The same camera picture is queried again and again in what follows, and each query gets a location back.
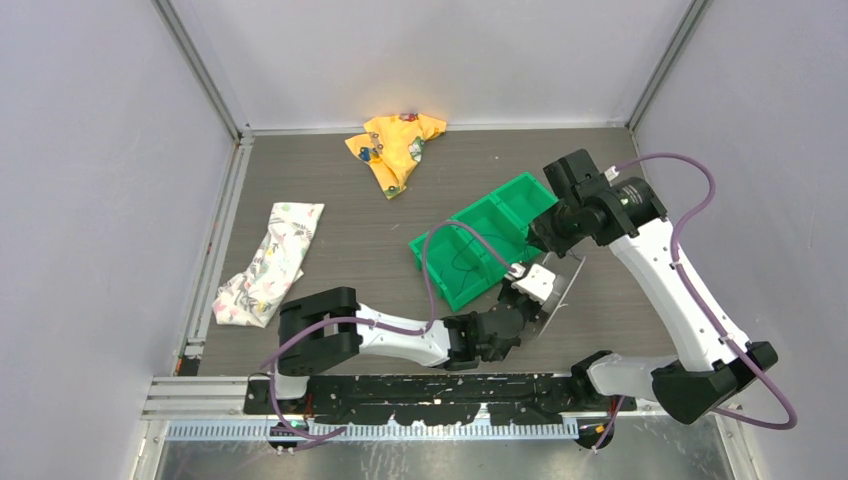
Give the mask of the clear plastic cable spool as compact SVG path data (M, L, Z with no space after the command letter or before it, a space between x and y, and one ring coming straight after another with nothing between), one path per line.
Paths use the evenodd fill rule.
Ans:
M542 305L534 326L534 335L539 337L547 329L557 312L567 305L566 299L586 262L586 257L569 252L560 258L547 253L541 266L555 275L553 288Z

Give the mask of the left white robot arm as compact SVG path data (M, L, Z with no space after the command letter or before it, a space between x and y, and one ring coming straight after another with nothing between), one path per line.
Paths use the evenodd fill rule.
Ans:
M309 379L357 355L397 358L446 371L500 362L542 330L558 303L550 280L503 280L490 309L433 323L389 315L358 301L355 289L337 287L282 305L281 352L268 400L280 412L298 412Z

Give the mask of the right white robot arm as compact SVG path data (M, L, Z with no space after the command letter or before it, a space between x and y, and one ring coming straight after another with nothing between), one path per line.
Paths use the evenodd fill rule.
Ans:
M608 248L659 315L675 355L626 357L599 351L572 368L571 397L596 410L610 396L654 401L675 420L692 424L744 391L773 367L778 354L752 341L718 305L679 242L673 223L643 179L600 171L580 149L545 166L557 198L529 224L528 242L559 257L585 238Z

